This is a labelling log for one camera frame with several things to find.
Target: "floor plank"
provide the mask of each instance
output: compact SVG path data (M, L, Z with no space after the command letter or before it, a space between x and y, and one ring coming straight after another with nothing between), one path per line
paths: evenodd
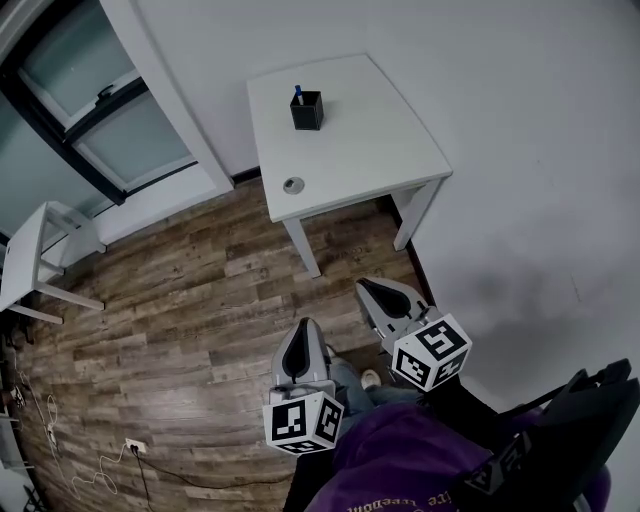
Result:
M202 489L146 467L156 512L281 510L294 459L265 445L261 413L274 350L310 316L328 343L363 367L377 342L354 281L376 275L418 287L406 252L393 250L394 222L376 202L303 223L323 272L317 279L284 227L269 220L256 179L112 244L56 280L104 301L104 311L37 299L37 309L65 323L36 322L36 344L19 352L17 365L47 422L47 396L55 396L64 480L28 392L19 437L56 511L146 508L128 453L118 465L104 462L117 495L100 478L77 483L81 501L68 490L73 476L93 477L100 455L117 457L125 436L148 444L152 464L199 485L251 484Z

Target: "electrical outlet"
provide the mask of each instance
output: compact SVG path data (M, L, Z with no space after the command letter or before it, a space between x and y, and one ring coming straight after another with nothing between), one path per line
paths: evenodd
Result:
M127 447L129 448L129 450L131 450L132 446L137 446L138 451L140 453L147 453L147 445L144 444L142 441L136 441L135 439L125 438L125 442L127 443Z

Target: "jeans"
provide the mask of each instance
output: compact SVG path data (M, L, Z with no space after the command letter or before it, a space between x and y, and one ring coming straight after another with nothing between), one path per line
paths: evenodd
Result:
M347 361L334 358L331 364L331 379L347 388L347 402L338 437L342 437L353 425L362 420L376 407L385 404L416 403L420 393L415 389L391 386L371 386L362 389L360 377Z

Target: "pen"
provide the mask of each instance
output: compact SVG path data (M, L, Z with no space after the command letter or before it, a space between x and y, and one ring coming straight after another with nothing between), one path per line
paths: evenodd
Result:
M299 85L296 85L296 96L298 97L298 103L300 103L300 105L304 105L304 101L302 99L302 90L300 89Z

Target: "window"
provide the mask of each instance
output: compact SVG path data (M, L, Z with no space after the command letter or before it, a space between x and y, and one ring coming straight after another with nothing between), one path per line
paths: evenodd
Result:
M195 163L98 0L55 0L0 65L0 91L5 233L38 206L29 194L92 215Z

